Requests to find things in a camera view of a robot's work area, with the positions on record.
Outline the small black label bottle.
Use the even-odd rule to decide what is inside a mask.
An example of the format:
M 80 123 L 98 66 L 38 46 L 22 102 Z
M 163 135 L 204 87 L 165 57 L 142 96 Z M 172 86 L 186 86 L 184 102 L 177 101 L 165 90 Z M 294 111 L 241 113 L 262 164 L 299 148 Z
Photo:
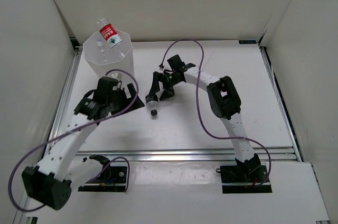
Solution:
M 145 97 L 146 107 L 152 117 L 158 115 L 158 97 L 157 95 L 147 95 Z

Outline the clear white cap bottle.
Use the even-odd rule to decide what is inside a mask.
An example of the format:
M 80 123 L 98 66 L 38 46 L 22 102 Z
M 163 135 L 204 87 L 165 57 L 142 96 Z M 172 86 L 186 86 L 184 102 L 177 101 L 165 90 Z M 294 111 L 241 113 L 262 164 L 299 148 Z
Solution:
M 97 61 L 100 65 L 115 63 L 119 61 L 119 57 L 112 53 L 111 49 L 106 46 L 105 42 L 97 41 L 97 48 Z

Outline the red label plastic bottle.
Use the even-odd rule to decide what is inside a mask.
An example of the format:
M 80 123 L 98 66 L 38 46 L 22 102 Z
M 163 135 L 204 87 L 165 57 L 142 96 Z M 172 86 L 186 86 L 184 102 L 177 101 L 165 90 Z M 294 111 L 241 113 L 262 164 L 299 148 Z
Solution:
M 105 39 L 107 45 L 110 48 L 115 47 L 122 41 L 122 38 L 118 32 L 106 18 L 101 18 L 98 20 L 97 26 L 99 27 L 99 33 Z

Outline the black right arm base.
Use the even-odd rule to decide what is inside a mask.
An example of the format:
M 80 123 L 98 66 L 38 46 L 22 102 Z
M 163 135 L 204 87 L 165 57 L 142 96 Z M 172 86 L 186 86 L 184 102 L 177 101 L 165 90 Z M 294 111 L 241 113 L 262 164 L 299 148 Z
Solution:
M 237 165 L 220 166 L 215 170 L 221 177 L 223 194 L 272 193 L 270 171 L 269 164 L 262 164 L 249 175 L 244 174 Z

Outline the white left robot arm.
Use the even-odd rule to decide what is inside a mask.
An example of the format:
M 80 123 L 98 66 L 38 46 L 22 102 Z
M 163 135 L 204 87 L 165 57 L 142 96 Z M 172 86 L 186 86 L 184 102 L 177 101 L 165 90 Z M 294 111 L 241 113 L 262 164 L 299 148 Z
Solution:
M 35 166 L 23 170 L 22 179 L 27 195 L 43 206 L 60 210 L 73 189 L 94 179 L 107 181 L 111 175 L 110 161 L 101 155 L 92 155 L 72 169 L 69 166 L 101 122 L 144 106 L 138 90 L 136 82 L 123 88 L 117 79 L 100 78 L 96 89 L 87 92 L 77 104 L 68 131 L 56 138 L 47 155 Z

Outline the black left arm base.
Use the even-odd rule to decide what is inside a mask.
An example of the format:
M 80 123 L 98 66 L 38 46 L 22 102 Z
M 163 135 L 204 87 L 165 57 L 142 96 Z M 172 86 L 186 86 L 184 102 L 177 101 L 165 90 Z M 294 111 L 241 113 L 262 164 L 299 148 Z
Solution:
M 112 160 L 103 155 L 92 155 L 91 160 L 102 165 L 103 172 L 99 176 L 78 188 L 79 192 L 127 192 L 130 178 L 130 162 L 123 156 Z

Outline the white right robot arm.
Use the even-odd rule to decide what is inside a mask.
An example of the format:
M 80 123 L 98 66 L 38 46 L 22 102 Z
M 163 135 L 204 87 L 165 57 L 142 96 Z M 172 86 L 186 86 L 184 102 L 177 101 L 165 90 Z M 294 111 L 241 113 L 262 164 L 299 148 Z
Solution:
M 151 110 L 151 115 L 156 116 L 155 105 L 160 100 L 175 96 L 174 86 L 185 82 L 196 86 L 208 94 L 209 103 L 213 114 L 220 118 L 232 142 L 237 175 L 242 181 L 248 182 L 256 176 L 261 167 L 261 161 L 247 138 L 241 119 L 241 99 L 230 77 L 222 78 L 212 76 L 198 70 L 192 63 L 184 63 L 179 55 L 168 59 L 170 69 L 163 72 L 154 72 L 153 81 L 145 100 Z

